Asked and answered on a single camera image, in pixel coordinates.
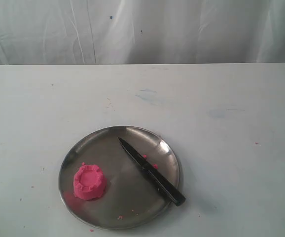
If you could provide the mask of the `pink clay lump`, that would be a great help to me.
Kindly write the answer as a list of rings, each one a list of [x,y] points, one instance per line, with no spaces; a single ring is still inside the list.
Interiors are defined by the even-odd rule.
[[[93,200],[103,196],[107,179],[98,165],[82,163],[73,177],[73,192],[81,200]]]

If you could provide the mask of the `black knife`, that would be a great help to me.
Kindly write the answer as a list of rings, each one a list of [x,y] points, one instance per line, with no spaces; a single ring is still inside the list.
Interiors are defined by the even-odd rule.
[[[118,137],[118,141],[127,155],[136,163],[143,175],[175,206],[185,203],[185,196],[172,185],[152,164],[150,164],[127,141]]]

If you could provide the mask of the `round stainless steel plate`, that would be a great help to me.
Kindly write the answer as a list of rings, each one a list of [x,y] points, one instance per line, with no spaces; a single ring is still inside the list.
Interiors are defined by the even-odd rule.
[[[137,227],[164,212],[170,201],[143,175],[121,147],[127,141],[176,188],[181,164],[170,146],[157,134],[139,127],[113,126],[95,131],[76,143],[59,171],[59,191],[69,212],[85,224],[107,230]],[[73,192],[73,177],[82,163],[98,165],[107,186],[101,198],[81,200]]]

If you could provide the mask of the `white plastic backdrop sheet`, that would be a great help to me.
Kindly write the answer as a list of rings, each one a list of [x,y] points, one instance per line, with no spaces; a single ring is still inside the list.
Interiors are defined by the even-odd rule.
[[[0,64],[285,63],[285,0],[0,0]]]

